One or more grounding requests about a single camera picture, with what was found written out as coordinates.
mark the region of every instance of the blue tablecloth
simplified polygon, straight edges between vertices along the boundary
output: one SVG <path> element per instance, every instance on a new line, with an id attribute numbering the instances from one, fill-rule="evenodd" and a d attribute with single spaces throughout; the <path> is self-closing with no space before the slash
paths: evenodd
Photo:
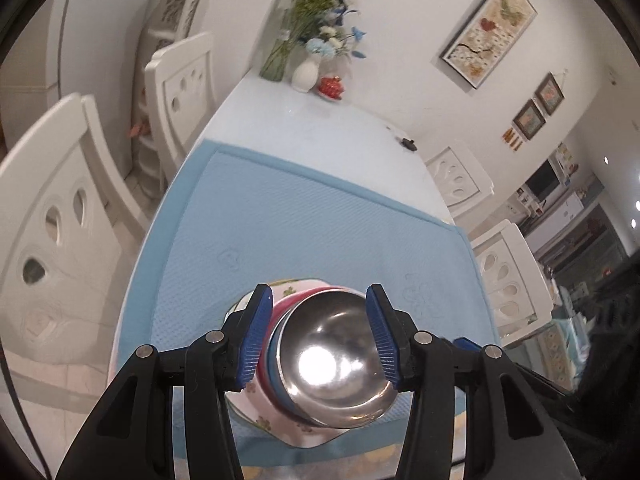
<path id="1" fill-rule="evenodd" d="M 459 228 L 326 174 L 205 140 L 148 234 L 127 296 L 118 366 L 140 344 L 163 351 L 220 328 L 225 312 L 256 283 L 309 276 L 363 292 L 381 283 L 418 328 L 481 345 L 499 342 Z M 456 407 L 464 409 L 462 398 Z M 402 394 L 376 422 L 313 449 L 232 423 L 243 465 L 289 465 L 399 442 L 409 408 L 410 395 Z M 180 454 L 184 433 L 175 411 Z"/>

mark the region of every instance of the chair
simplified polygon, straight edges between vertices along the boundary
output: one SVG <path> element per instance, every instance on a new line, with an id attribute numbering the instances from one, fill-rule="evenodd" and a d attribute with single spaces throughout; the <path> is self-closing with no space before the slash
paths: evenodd
<path id="1" fill-rule="evenodd" d="M 453 218 L 459 217 L 494 194 L 494 183 L 466 144 L 447 141 L 423 157 Z"/>
<path id="2" fill-rule="evenodd" d="M 106 366 L 132 261 L 96 185 L 142 237 L 148 220 L 116 170 L 92 96 L 60 100 L 0 165 L 0 332 L 10 352 Z"/>
<path id="3" fill-rule="evenodd" d="M 169 182 L 215 111 L 212 46 L 203 32 L 158 50 L 145 68 L 149 125 Z"/>
<path id="4" fill-rule="evenodd" d="M 503 346 L 551 321 L 553 301 L 540 268 L 508 220 L 471 242 Z"/>

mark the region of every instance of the picture frame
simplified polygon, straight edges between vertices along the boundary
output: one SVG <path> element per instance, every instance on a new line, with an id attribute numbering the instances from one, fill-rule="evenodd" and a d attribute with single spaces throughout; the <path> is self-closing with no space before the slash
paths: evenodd
<path id="1" fill-rule="evenodd" d="M 545 125 L 546 120 L 533 99 L 529 99 L 513 122 L 527 140 L 531 140 Z"/>
<path id="2" fill-rule="evenodd" d="M 440 58 L 479 88 L 537 14 L 529 0 L 484 0 Z"/>
<path id="3" fill-rule="evenodd" d="M 562 94 L 562 90 L 551 72 L 549 72 L 542 83 L 540 83 L 540 86 L 536 90 L 536 97 L 549 116 L 551 116 L 558 109 L 560 103 L 564 101 L 564 94 Z"/>

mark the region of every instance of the white vase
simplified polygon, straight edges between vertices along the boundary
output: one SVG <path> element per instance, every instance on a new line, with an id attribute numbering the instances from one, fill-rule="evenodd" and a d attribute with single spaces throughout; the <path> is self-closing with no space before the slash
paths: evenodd
<path id="1" fill-rule="evenodd" d="M 291 78 L 291 86 L 298 92 L 309 92 L 318 82 L 320 73 L 320 62 L 322 57 L 320 54 L 309 54 L 309 56 L 300 63 L 295 69 Z"/>

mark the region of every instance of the butterfly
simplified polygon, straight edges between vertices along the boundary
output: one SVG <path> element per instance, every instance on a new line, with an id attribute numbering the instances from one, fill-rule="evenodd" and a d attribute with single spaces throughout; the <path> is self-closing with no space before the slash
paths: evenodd
<path id="1" fill-rule="evenodd" d="M 519 10 L 511 10 L 507 0 L 500 0 L 500 15 L 507 20 L 513 27 L 516 27 L 523 19 L 524 14 Z"/>

